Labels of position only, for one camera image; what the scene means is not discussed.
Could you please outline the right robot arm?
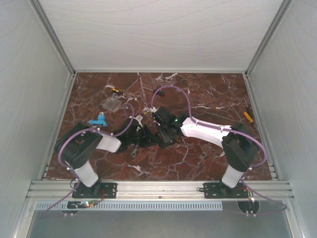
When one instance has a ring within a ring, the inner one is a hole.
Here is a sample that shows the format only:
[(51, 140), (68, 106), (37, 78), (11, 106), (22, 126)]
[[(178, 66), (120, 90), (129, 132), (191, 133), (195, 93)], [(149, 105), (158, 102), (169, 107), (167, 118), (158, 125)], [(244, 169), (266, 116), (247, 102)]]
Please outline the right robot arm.
[(260, 149), (260, 144), (247, 128), (241, 123), (218, 125), (192, 116), (176, 117), (164, 107), (152, 108), (152, 112), (163, 143), (175, 142), (178, 137), (192, 137), (223, 149), (228, 166), (221, 178), (219, 191), (224, 197), (232, 196)]

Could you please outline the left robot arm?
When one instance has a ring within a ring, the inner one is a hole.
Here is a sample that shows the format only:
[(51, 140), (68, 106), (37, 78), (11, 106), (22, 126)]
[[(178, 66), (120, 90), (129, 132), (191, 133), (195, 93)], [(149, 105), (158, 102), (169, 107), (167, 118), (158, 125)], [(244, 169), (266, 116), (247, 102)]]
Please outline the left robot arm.
[(136, 149), (152, 147), (159, 144), (159, 136), (142, 125), (138, 118), (129, 117), (114, 134), (80, 122), (56, 142), (54, 150), (59, 161), (84, 185), (85, 193), (97, 197), (102, 191), (102, 185), (89, 162), (94, 151), (98, 149), (122, 153), (132, 144)]

